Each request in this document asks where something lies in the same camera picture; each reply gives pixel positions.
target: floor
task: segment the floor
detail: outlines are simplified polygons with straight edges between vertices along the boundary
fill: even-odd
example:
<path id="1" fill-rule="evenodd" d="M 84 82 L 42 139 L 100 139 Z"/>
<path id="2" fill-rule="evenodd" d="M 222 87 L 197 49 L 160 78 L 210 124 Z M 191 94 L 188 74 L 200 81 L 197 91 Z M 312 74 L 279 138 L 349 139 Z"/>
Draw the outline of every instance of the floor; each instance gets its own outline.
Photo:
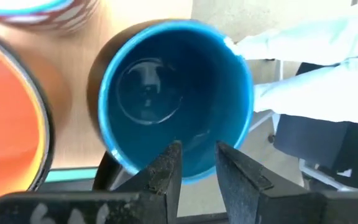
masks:
<path id="1" fill-rule="evenodd" d="M 267 29 L 329 16 L 339 8 L 348 7 L 350 3 L 351 0 L 195 0 L 193 18 L 215 26 L 236 42 Z M 255 83 L 273 80 L 275 62 L 258 60 L 248 63 Z M 286 62 L 285 77 L 295 75 L 298 67 L 299 63 Z M 273 148 L 267 141 L 267 136 L 272 132 L 272 121 L 268 120 L 247 136 L 241 151 L 279 175 L 302 184 L 298 159 Z M 216 175 L 195 185 L 182 186 L 179 217 L 224 211 Z"/>

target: blue mug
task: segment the blue mug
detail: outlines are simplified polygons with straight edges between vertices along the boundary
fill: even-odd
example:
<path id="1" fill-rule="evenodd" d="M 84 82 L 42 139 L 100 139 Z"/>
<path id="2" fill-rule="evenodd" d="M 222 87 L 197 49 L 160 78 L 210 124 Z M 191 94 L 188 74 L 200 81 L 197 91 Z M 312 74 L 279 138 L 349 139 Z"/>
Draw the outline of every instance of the blue mug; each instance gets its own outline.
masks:
<path id="1" fill-rule="evenodd" d="M 253 99 L 246 61 L 216 29 L 159 20 L 120 32 L 88 80 L 89 113 L 107 147 L 95 183 L 111 185 L 122 167 L 138 173 L 175 140 L 183 146 L 183 183 L 215 173 L 216 141 L 241 146 Z"/>

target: table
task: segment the table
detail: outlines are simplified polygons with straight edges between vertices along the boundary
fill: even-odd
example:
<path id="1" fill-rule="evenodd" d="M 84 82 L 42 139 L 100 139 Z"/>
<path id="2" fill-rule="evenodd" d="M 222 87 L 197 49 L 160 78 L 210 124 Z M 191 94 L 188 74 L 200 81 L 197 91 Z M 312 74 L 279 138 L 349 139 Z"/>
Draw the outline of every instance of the table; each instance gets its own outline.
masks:
<path id="1" fill-rule="evenodd" d="M 100 0 L 89 23 L 67 37 L 36 35 L 0 25 L 0 38 L 13 48 L 47 57 L 63 73 L 73 97 L 66 126 L 57 136 L 52 168 L 97 166 L 104 154 L 86 105 L 88 72 L 101 47 L 136 23 L 163 18 L 190 18 L 193 0 Z"/>

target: white cloth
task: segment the white cloth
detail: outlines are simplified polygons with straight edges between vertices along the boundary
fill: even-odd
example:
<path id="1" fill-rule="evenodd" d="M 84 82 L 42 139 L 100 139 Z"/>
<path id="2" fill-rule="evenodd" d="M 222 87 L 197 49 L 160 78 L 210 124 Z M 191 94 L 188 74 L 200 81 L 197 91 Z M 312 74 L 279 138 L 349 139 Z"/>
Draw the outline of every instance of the white cloth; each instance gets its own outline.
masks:
<path id="1" fill-rule="evenodd" d="M 358 16 L 265 32 L 237 45 L 246 60 L 337 65 L 256 85 L 254 111 L 358 123 Z"/>

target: mug handle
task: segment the mug handle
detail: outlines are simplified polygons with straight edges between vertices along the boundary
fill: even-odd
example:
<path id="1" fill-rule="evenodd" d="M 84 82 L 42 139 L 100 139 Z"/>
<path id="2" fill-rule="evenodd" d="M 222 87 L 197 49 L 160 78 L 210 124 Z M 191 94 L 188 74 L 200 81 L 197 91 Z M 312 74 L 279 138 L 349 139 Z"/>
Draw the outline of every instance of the mug handle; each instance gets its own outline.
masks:
<path id="1" fill-rule="evenodd" d="M 121 184 L 120 176 L 125 169 L 108 152 L 104 153 L 102 161 L 94 178 L 93 190 L 112 190 L 117 184 Z"/>

